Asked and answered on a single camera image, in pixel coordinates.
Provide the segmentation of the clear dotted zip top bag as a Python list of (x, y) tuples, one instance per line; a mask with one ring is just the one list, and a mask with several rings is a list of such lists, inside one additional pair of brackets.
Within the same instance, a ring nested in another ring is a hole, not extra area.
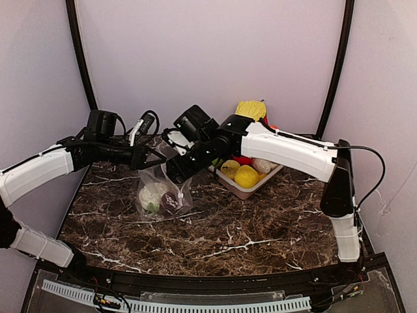
[(139, 170), (136, 208), (142, 221), (169, 220), (193, 207), (192, 180), (174, 183), (167, 175), (167, 162)]

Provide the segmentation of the dark red cabbage toy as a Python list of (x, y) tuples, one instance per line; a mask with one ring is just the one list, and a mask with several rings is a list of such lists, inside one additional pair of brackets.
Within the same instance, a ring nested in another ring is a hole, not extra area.
[(174, 216), (179, 210), (179, 203), (176, 195), (172, 192), (166, 192), (160, 199), (159, 213), (168, 218)]

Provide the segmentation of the white cauliflower toy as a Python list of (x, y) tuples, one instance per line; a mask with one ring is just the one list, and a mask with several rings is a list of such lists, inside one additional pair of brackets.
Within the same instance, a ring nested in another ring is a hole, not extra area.
[(157, 213), (160, 208), (161, 197), (169, 191), (164, 183), (148, 183), (139, 191), (141, 207), (151, 213)]

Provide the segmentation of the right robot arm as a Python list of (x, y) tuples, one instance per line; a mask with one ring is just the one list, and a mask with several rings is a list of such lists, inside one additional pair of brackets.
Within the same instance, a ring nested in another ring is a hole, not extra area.
[(325, 183), (321, 211), (331, 220), (343, 263), (360, 258), (358, 211), (349, 142), (321, 142), (273, 129), (264, 119), (230, 115), (222, 124), (198, 105), (187, 109), (163, 132), (178, 154), (166, 163), (167, 174), (183, 183), (217, 158), (249, 157), (271, 161), (306, 173)]

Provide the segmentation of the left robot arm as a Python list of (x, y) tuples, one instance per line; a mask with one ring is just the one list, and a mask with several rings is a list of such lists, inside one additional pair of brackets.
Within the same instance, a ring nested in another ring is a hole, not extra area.
[(114, 136), (117, 113), (93, 110), (86, 127), (76, 136), (56, 142), (37, 155), (1, 170), (1, 248), (12, 248), (58, 267), (84, 265), (85, 257), (76, 248), (34, 230), (13, 217), (10, 207), (36, 188), (94, 162), (124, 164), (132, 170), (144, 170), (165, 162), (166, 158), (136, 140), (152, 125), (160, 125), (157, 114), (147, 110), (131, 130), (124, 130), (121, 139)]

